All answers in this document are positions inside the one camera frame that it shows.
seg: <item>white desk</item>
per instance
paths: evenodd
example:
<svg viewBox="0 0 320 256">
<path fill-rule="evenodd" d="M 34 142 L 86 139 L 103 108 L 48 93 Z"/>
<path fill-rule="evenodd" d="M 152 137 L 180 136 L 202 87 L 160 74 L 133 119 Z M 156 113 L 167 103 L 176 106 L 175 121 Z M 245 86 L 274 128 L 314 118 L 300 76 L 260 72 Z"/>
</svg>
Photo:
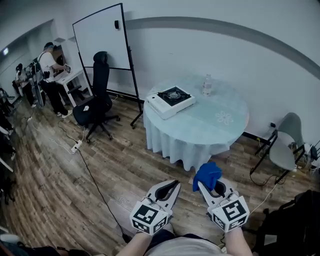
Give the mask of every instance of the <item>white desk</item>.
<svg viewBox="0 0 320 256">
<path fill-rule="evenodd" d="M 55 82 L 58 83 L 58 84 L 63 85 L 63 88 L 64 88 L 66 94 L 68 95 L 73 107 L 77 106 L 77 104 L 76 104 L 74 98 L 72 97 L 71 93 L 68 94 L 69 88 L 68 88 L 67 84 L 70 81 L 72 81 L 73 79 L 75 79 L 76 77 L 80 76 L 80 75 L 83 75 L 83 78 L 84 78 L 84 81 L 86 83 L 86 86 L 87 86 L 87 88 L 89 90 L 90 95 L 92 96 L 93 94 L 92 94 L 91 88 L 90 88 L 90 86 L 88 84 L 85 72 L 84 72 L 84 70 L 82 68 L 76 68 L 75 70 L 71 69 L 71 73 L 70 74 L 68 74 L 66 71 L 64 71 L 64 72 L 62 72 L 61 74 L 59 74 L 59 75 L 57 75 L 55 77 Z"/>
</svg>

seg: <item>black backpack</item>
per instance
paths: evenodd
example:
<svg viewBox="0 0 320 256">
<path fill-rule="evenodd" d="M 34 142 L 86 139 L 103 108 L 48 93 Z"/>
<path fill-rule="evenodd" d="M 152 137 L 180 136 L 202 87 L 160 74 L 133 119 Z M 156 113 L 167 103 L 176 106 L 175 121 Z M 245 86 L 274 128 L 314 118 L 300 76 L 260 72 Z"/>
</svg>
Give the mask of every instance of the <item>black backpack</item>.
<svg viewBox="0 0 320 256">
<path fill-rule="evenodd" d="M 308 190 L 271 213 L 257 231 L 253 252 L 259 256 L 320 256 L 320 192 Z M 267 235 L 276 242 L 265 245 Z"/>
</svg>

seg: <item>white tablecloth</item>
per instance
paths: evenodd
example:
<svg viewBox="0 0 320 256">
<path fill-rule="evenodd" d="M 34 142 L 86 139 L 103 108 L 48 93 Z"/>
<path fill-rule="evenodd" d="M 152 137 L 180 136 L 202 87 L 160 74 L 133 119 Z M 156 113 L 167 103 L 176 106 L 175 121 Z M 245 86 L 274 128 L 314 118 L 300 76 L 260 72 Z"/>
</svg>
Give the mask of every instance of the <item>white tablecloth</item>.
<svg viewBox="0 0 320 256">
<path fill-rule="evenodd" d="M 170 157 L 170 163 L 183 161 L 189 171 L 197 171 L 212 155 L 227 151 L 244 132 L 248 123 L 247 104 L 228 84 L 215 80 L 210 96 L 202 94 L 204 76 L 167 80 L 152 88 L 148 95 L 179 86 L 196 98 L 196 103 L 167 120 L 144 102 L 143 122 L 147 148 Z"/>
</svg>

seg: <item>water bottle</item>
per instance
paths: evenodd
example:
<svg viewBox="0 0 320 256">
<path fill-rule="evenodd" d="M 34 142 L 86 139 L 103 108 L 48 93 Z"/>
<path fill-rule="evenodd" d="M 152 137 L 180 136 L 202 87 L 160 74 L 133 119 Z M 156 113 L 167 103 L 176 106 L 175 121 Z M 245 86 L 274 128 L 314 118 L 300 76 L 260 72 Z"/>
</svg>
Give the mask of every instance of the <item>water bottle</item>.
<svg viewBox="0 0 320 256">
<path fill-rule="evenodd" d="M 212 91 L 212 78 L 210 74 L 206 74 L 204 83 L 202 85 L 202 93 L 204 96 L 209 96 Z"/>
</svg>

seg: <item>white wall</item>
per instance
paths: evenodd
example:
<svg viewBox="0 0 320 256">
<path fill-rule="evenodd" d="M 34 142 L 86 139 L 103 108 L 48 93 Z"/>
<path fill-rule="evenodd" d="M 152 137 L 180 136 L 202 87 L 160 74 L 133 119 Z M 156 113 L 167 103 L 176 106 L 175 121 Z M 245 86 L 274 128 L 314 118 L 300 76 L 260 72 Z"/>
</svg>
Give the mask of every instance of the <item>white wall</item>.
<svg viewBox="0 0 320 256">
<path fill-rule="evenodd" d="M 27 45 L 32 59 L 35 59 L 44 50 L 48 42 L 53 42 L 54 37 L 51 32 L 52 20 L 48 21 L 26 34 Z"/>
<path fill-rule="evenodd" d="M 9 42 L 19 34 L 54 19 L 53 37 L 67 39 L 61 45 L 68 63 L 75 66 L 79 66 L 80 61 L 76 44 L 70 40 L 74 36 L 72 23 L 118 3 L 116 0 L 65 0 L 60 4 L 31 2 L 38 4 L 28 8 L 28 3 L 22 15 L 6 16 L 5 22 L 1 22 L 0 49 L 6 46 L 4 40 Z M 320 64 L 320 4 L 316 0 L 122 2 L 142 98 L 154 84 L 165 78 L 186 73 L 210 73 L 229 82 L 243 95 L 250 111 L 247 132 L 264 136 L 270 122 L 277 123 L 287 112 L 293 111 L 302 119 L 304 139 L 309 143 L 320 139 L 316 129 L 320 125 L 320 104 L 316 97 L 320 93 L 320 83 L 296 62 L 252 42 L 194 28 L 191 23 L 182 24 L 179 28 L 170 28 L 170 24 L 165 22 L 148 28 L 148 23 L 145 23 L 130 29 L 130 22 L 150 17 L 198 17 L 224 21 L 272 36 Z M 30 21 L 21 27 L 17 19 Z M 3 40 L 1 35 L 9 34 L 9 31 L 14 31 L 14 34 Z M 125 71 L 113 71 L 110 80 L 110 87 L 132 92 L 132 80 Z"/>
<path fill-rule="evenodd" d="M 66 0 L 68 37 L 73 36 L 74 22 L 120 2 L 126 21 L 198 17 L 230 22 L 275 37 L 320 65 L 320 51 L 316 51 L 320 41 L 317 0 Z"/>
<path fill-rule="evenodd" d="M 18 95 L 12 86 L 12 81 L 16 79 L 16 66 L 21 63 L 26 67 L 32 59 L 24 37 L 10 44 L 8 49 L 9 53 L 0 58 L 0 87 L 3 88 L 8 95 L 17 98 Z"/>
</svg>

